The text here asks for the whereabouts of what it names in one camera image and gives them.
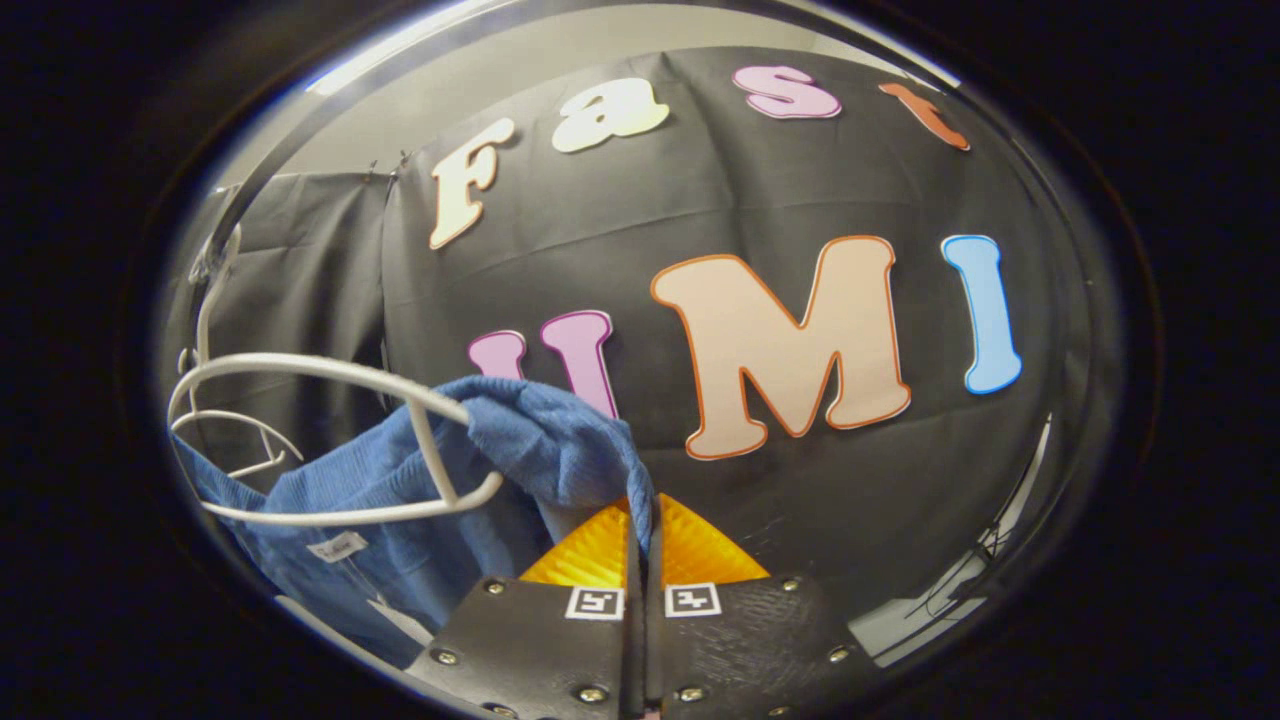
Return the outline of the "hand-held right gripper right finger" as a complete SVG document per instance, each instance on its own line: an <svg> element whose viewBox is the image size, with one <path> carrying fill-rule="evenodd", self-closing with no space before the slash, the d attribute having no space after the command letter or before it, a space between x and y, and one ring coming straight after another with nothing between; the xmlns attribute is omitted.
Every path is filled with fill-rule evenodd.
<svg viewBox="0 0 1280 720"><path fill-rule="evenodd" d="M817 580L767 571L668 495L648 561L643 698L658 719L832 719L881 669Z"/></svg>

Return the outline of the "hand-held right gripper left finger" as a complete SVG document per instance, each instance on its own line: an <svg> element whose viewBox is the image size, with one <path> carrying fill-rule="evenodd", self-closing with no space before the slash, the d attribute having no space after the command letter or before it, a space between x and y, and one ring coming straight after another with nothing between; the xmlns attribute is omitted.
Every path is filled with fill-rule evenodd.
<svg viewBox="0 0 1280 720"><path fill-rule="evenodd" d="M479 719L645 715L644 561L625 501L518 577L484 577L410 675Z"/></svg>

